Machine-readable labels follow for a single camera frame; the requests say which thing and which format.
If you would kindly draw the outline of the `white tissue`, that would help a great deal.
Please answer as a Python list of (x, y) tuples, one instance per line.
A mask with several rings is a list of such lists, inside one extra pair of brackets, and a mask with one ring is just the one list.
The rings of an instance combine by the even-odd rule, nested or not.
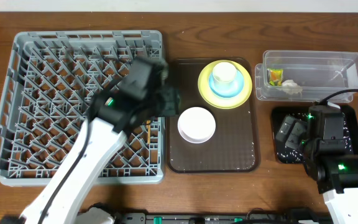
[(295, 83), (293, 80), (285, 80), (282, 83), (282, 91), (289, 95), (299, 94), (303, 91), (303, 88)]

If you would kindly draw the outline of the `yellow green snack wrapper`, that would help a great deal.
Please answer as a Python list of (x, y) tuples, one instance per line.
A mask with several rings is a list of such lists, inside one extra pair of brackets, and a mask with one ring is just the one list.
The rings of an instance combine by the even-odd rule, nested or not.
[(268, 68), (268, 83), (272, 86), (281, 86), (283, 81), (283, 69)]

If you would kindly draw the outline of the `white bowl with food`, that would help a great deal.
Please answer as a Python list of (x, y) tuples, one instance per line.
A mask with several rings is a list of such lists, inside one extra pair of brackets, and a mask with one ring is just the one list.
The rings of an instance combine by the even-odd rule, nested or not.
[(188, 108), (179, 116), (177, 128), (187, 142), (201, 144), (212, 138), (216, 121), (211, 112), (202, 107)]

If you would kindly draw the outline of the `white cup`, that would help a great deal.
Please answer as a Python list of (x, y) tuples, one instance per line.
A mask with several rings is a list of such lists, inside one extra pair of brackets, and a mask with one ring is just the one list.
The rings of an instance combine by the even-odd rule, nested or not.
[(219, 62), (212, 71), (214, 89), (229, 91), (237, 75), (236, 67), (229, 62)]

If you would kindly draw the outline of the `grey dishwasher rack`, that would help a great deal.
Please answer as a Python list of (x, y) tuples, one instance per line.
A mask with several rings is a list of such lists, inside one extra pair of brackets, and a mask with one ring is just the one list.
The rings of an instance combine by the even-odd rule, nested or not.
[(0, 100), (0, 183), (47, 185), (80, 132), (92, 96), (137, 56), (163, 59), (157, 30), (20, 32)]

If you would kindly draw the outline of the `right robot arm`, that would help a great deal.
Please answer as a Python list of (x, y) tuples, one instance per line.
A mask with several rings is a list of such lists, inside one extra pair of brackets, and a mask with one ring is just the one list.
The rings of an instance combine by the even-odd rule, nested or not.
[(329, 218), (307, 213), (298, 221), (358, 223), (358, 122), (353, 108), (313, 105), (272, 111), (277, 159), (301, 164), (313, 179)]

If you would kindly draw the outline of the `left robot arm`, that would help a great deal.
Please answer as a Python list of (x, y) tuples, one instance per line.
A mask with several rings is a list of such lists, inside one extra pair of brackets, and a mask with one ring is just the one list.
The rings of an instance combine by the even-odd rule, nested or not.
[(87, 194), (113, 155), (146, 121), (178, 114), (180, 97), (166, 85), (165, 60), (136, 57), (120, 81), (92, 97), (70, 152), (40, 195), (21, 213), (22, 223), (73, 223)]

